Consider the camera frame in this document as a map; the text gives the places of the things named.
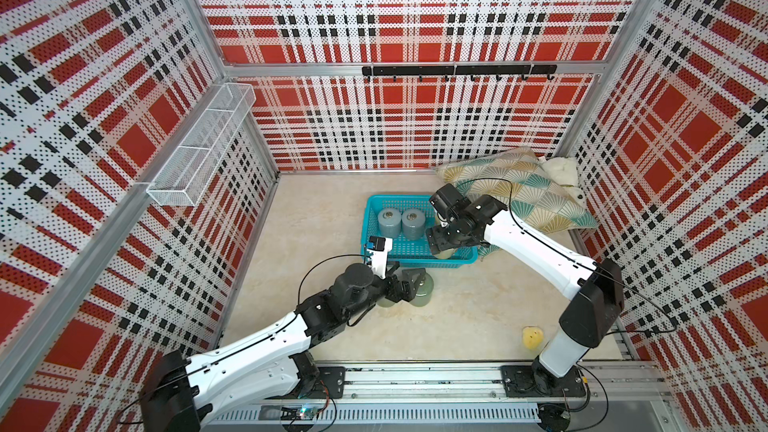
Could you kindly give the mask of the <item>green tea canister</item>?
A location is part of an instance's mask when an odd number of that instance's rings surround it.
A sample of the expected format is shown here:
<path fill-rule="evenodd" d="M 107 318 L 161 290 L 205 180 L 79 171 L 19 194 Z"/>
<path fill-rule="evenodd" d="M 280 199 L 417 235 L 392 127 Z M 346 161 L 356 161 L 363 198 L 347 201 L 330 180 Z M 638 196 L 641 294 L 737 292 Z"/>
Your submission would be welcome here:
<path fill-rule="evenodd" d="M 384 308 L 389 308 L 395 305 L 396 294 L 389 292 L 377 301 L 377 305 Z"/>
<path fill-rule="evenodd" d="M 429 273 L 425 273 L 419 283 L 415 297 L 410 301 L 414 307 L 425 307 L 431 299 L 434 291 L 434 280 Z"/>

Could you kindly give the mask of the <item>yellow tea canister front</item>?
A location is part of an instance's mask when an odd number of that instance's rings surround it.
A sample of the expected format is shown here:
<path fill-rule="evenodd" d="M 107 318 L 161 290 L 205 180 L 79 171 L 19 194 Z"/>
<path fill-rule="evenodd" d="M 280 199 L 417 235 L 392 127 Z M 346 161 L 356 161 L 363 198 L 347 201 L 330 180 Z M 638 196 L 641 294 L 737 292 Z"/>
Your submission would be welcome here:
<path fill-rule="evenodd" d="M 448 248 L 440 251 L 433 249 L 432 255 L 438 260 L 448 260 L 456 253 L 456 251 L 456 248 Z"/>

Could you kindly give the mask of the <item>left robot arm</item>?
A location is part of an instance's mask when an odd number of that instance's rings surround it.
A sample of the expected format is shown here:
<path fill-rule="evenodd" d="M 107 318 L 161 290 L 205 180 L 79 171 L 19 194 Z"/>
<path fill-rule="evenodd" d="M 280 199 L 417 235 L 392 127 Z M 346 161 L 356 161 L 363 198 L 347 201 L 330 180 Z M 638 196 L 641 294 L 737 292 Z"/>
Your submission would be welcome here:
<path fill-rule="evenodd" d="M 249 401 L 308 394 L 319 380 L 310 349 L 358 323 L 382 299 L 413 301 L 425 276 L 422 268 L 398 267 L 377 275 L 354 263 L 267 328 L 190 357 L 164 355 L 139 394 L 143 428 L 199 431 Z"/>

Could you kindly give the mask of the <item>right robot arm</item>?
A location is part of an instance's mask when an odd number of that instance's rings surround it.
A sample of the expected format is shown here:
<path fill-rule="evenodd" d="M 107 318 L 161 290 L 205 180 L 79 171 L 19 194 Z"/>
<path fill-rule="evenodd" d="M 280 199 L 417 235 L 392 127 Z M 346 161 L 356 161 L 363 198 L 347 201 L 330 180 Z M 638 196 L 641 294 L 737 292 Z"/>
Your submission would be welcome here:
<path fill-rule="evenodd" d="M 598 347 L 624 310 L 622 269 L 570 250 L 490 196 L 475 200 L 447 184 L 430 198 L 437 224 L 426 230 L 432 254 L 495 246 L 546 279 L 569 300 L 559 329 L 531 364 L 534 388 L 551 394 L 586 353 Z"/>

